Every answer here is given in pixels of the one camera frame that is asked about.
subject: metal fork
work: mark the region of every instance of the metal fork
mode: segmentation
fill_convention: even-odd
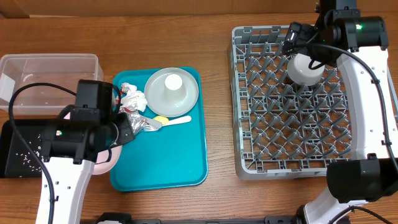
[[[183,117],[181,117],[181,118],[176,118],[176,119],[173,119],[173,120],[169,121],[169,123],[163,125],[163,127],[164,127],[164,126],[175,125],[175,124],[188,123],[188,122],[190,122],[191,120],[192,120],[191,116],[189,116],[189,115],[188,115],[188,116],[183,116]],[[153,127],[153,125],[145,125],[145,126],[143,127],[143,129],[144,129],[144,131],[157,131],[157,130],[159,130],[160,128],[155,128],[155,127]]]

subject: utensil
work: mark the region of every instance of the utensil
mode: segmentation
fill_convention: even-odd
[[[181,118],[176,118],[173,119],[171,121],[169,121],[168,124],[163,125],[163,127],[165,126],[170,126],[170,125],[175,125],[175,124],[183,124],[183,123],[188,123],[192,120],[191,116],[183,116]],[[155,128],[153,125],[146,125],[144,126],[144,131],[157,131],[159,130],[159,128]]]
[[[147,119],[147,123],[156,129],[159,129],[163,126],[163,124],[160,121],[156,121],[156,120],[150,119],[150,118],[146,118],[146,119]]]

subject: paper cup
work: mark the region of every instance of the paper cup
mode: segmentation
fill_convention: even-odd
[[[187,96],[184,82],[179,75],[171,74],[164,81],[166,100],[170,103],[179,103]]]
[[[297,54],[287,64],[287,74],[293,82],[299,85],[315,85],[317,84],[325,71],[325,66],[322,66],[316,70],[308,68],[308,64],[311,62],[311,58],[306,55]],[[314,62],[313,67],[319,65],[320,62]]]

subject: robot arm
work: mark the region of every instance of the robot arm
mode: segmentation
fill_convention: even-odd
[[[383,93],[389,93],[389,85],[387,80],[387,51],[381,50],[380,47],[362,47],[359,52],[354,53],[359,58],[364,60],[372,69],[380,80]],[[349,104],[349,113],[351,118],[351,131],[352,135],[352,150],[351,155],[354,160],[367,160],[368,155],[376,156],[378,159],[387,159],[389,161],[389,155],[386,150],[386,146],[382,145],[384,140],[383,125],[381,118],[381,107],[379,103],[379,97],[374,84],[371,81],[370,75],[365,69],[352,58],[342,55],[337,59],[337,67],[341,72],[343,81],[346,87],[346,94]],[[391,102],[390,94],[384,94],[384,101]],[[386,104],[388,127],[391,132],[389,133],[390,139],[398,139],[397,137],[397,126],[394,119],[394,113],[392,105]],[[395,155],[398,155],[398,144],[393,144],[392,150]],[[369,175],[378,174],[374,167],[364,167],[361,172]],[[332,177],[343,178],[342,173],[331,175],[329,173],[328,184],[331,183],[331,187],[336,189],[338,195],[350,194],[350,189],[355,192],[361,191],[360,189],[351,188],[351,183],[336,182]],[[336,188],[335,185],[344,184],[341,188]],[[355,187],[365,187],[366,185],[359,186],[356,184]],[[370,192],[374,188],[365,189],[364,195],[371,197]],[[364,198],[361,200],[350,200],[346,203],[340,203],[339,200],[333,196],[327,187],[314,201],[306,204],[303,208],[303,217],[306,223],[329,223],[329,221],[336,217],[337,214],[342,212],[344,209],[351,206],[362,206],[368,203]]]
[[[56,202],[53,223],[79,223],[86,188],[94,171],[94,162],[84,160],[81,164],[73,164],[72,158],[53,157],[45,163],[45,166],[54,183]],[[43,175],[36,224],[49,222],[48,184]]]
[[[398,174],[387,151],[382,109],[385,109],[389,139],[398,139],[387,77],[387,34],[380,17],[360,17],[356,1],[320,1],[320,17],[314,26],[293,22],[285,40],[285,53],[295,51],[322,64],[337,66],[346,87],[352,131],[352,160],[328,166],[328,187],[313,202],[300,207],[292,223],[330,223],[352,206],[375,202],[398,190]],[[295,45],[314,42],[349,50],[377,77],[385,108],[367,70],[355,59],[338,51]],[[398,144],[391,145],[398,155]]]

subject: plastic bin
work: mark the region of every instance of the plastic bin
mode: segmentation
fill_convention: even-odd
[[[5,55],[0,61],[0,74],[0,109],[5,111],[12,94],[31,83],[53,83],[76,91],[81,79],[104,79],[94,54]],[[74,103],[75,97],[69,93],[49,86],[35,86],[18,95],[14,114],[53,115]]]

